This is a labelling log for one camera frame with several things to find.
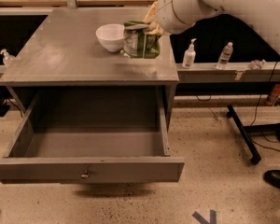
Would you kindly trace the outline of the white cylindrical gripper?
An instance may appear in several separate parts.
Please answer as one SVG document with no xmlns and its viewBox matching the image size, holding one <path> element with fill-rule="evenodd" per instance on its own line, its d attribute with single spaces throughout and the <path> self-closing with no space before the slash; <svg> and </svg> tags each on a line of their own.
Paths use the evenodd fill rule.
<svg viewBox="0 0 280 224">
<path fill-rule="evenodd" d="M 196 23 L 194 11 L 197 5 L 198 0 L 158 0 L 150 6 L 143 22 L 150 23 L 150 35 L 180 34 Z"/>
</svg>

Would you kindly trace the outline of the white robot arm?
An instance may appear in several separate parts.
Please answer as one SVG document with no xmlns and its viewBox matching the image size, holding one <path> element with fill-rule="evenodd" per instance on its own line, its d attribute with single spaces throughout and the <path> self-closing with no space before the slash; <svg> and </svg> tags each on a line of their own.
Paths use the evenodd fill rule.
<svg viewBox="0 0 280 224">
<path fill-rule="evenodd" d="M 197 37 L 198 63 L 213 63 L 228 41 L 234 62 L 280 61 L 280 0 L 157 0 L 144 21 L 169 33 L 180 63 Z"/>
</svg>

